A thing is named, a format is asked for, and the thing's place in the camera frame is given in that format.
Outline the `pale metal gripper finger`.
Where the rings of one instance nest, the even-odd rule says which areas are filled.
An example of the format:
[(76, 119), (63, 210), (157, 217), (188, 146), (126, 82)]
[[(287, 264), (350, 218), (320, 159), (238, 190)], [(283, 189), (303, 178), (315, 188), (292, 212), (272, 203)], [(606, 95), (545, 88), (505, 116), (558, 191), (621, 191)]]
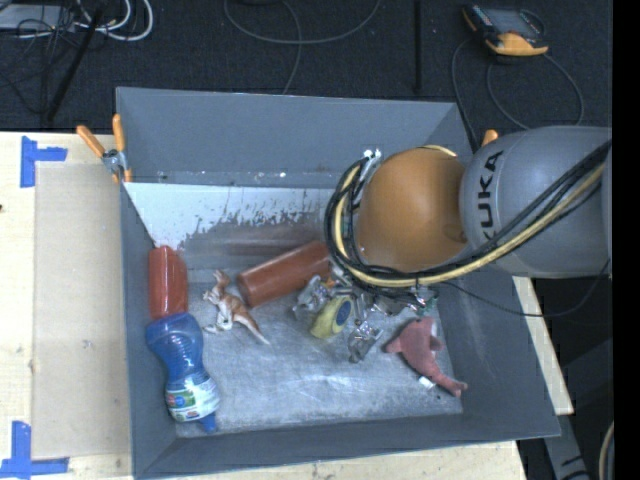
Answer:
[(320, 275), (314, 275), (297, 296), (292, 308), (294, 317), (302, 320), (308, 315), (316, 314), (328, 299), (329, 288)]
[(367, 321), (357, 319), (354, 330), (349, 334), (347, 340), (347, 348), (349, 352), (349, 361), (358, 363), (362, 361), (370, 349), (381, 338), (384, 330), (372, 327)]

